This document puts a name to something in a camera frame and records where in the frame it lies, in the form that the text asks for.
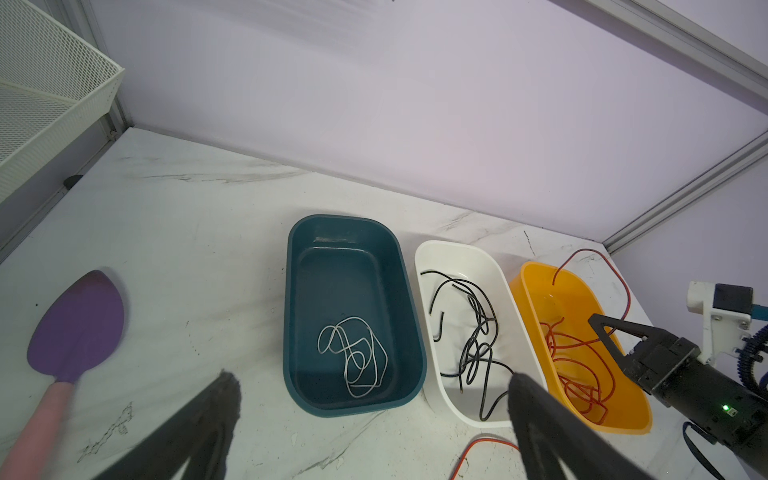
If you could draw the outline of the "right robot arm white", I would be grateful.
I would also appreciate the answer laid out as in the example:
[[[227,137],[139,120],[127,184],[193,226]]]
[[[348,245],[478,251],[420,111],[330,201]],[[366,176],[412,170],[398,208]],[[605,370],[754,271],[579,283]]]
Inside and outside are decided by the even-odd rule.
[[[767,475],[766,399],[700,362],[686,338],[600,314],[588,323],[629,380]]]

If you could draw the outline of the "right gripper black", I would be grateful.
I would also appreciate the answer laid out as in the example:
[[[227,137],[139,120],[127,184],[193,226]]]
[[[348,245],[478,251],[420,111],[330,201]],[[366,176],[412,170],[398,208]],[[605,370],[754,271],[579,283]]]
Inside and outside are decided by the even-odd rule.
[[[651,396],[660,396],[664,382],[699,355],[693,342],[674,335],[658,337],[657,328],[650,325],[601,314],[593,314],[588,324],[624,375]],[[623,350],[617,333],[638,341],[631,352]]]

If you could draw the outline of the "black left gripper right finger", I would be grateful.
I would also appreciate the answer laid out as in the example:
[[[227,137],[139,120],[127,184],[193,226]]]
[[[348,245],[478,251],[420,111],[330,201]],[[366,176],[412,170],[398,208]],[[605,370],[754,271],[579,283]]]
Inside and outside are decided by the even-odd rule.
[[[648,479],[531,377],[510,379],[508,412],[529,479]]]

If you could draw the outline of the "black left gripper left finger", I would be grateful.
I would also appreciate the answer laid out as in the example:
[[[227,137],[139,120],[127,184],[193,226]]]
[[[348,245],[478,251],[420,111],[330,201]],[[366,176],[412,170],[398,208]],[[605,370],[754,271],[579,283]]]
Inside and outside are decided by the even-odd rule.
[[[223,371],[198,395],[101,472],[99,479],[223,479],[235,426],[240,418],[241,388]]]

